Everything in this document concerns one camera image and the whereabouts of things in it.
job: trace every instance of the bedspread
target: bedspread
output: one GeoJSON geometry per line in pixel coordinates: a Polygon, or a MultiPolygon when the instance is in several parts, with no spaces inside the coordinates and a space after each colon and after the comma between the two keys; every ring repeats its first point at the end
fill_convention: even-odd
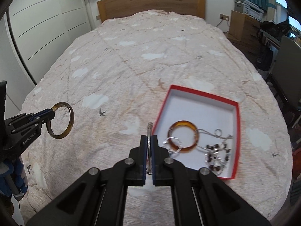
{"type": "MultiPolygon", "coordinates": [[[[106,169],[128,156],[155,122],[171,84],[239,102],[241,155],[226,183],[266,218],[284,203],[291,181],[292,151],[278,104],[254,66],[203,19],[150,10],[106,20],[57,59],[27,96],[22,113],[69,103],[74,126],[55,140],[41,136],[23,153],[28,193],[21,201],[27,221],[91,167],[106,169]]],[[[52,128],[62,132],[67,109],[52,128]]],[[[170,189],[129,187],[124,225],[173,225],[170,189]]]]}

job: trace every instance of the headboard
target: headboard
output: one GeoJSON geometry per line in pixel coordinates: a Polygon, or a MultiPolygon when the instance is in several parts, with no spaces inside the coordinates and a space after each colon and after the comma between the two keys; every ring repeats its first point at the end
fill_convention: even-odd
{"type": "Polygon", "coordinates": [[[100,0],[97,2],[101,22],[132,16],[150,9],[194,15],[205,19],[206,0],[100,0]]]}

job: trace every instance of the brown bangle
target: brown bangle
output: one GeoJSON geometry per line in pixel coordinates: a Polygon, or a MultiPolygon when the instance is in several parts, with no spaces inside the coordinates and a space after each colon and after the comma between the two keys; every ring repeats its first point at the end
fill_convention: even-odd
{"type": "MultiPolygon", "coordinates": [[[[189,151],[191,149],[193,149],[197,144],[198,144],[198,141],[199,141],[199,131],[198,131],[198,128],[193,124],[191,123],[190,121],[177,121],[175,122],[174,124],[171,125],[171,127],[169,128],[168,130],[168,133],[167,133],[167,137],[173,137],[172,133],[173,133],[173,130],[179,126],[186,126],[186,127],[189,127],[190,129],[192,129],[195,133],[195,141],[194,143],[189,146],[189,147],[182,147],[181,149],[181,152],[185,152],[185,151],[189,151]]],[[[172,139],[169,139],[168,140],[170,146],[177,150],[179,147],[177,145],[175,145],[172,141],[172,139]]]]}
{"type": "Polygon", "coordinates": [[[55,135],[54,132],[52,131],[51,120],[46,122],[46,127],[47,127],[48,133],[50,134],[51,137],[53,137],[55,139],[62,139],[64,137],[66,137],[70,133],[70,131],[73,127],[73,123],[74,123],[74,112],[73,112],[72,107],[65,102],[59,102],[59,103],[55,104],[54,106],[52,106],[51,109],[53,111],[56,111],[59,107],[67,107],[68,108],[69,114],[70,114],[70,120],[69,120],[69,124],[68,124],[66,130],[59,135],[55,135]]]}

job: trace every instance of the power outlet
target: power outlet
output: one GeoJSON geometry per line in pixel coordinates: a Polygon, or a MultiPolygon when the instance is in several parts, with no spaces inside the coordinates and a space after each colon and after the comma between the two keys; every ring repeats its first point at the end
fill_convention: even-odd
{"type": "Polygon", "coordinates": [[[219,18],[220,18],[220,19],[223,19],[223,20],[226,20],[226,21],[229,21],[229,19],[230,19],[229,16],[224,15],[224,14],[220,14],[220,15],[219,15],[219,18]]]}

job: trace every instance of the metal screw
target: metal screw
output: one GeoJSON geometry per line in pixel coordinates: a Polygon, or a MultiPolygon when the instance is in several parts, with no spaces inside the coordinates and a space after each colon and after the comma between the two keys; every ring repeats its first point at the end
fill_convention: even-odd
{"type": "Polygon", "coordinates": [[[164,159],[164,162],[166,164],[172,164],[173,163],[173,158],[167,157],[167,158],[164,159]]]}
{"type": "Polygon", "coordinates": [[[89,173],[91,175],[96,175],[98,173],[98,169],[95,167],[90,168],[89,173]]]}
{"type": "Polygon", "coordinates": [[[127,165],[131,165],[131,164],[134,163],[134,159],[132,159],[132,158],[126,158],[126,159],[124,160],[124,162],[125,162],[127,165]]]}
{"type": "Polygon", "coordinates": [[[202,175],[208,175],[208,174],[210,173],[210,170],[209,170],[207,167],[202,167],[202,168],[200,169],[200,173],[201,173],[202,175]]]}

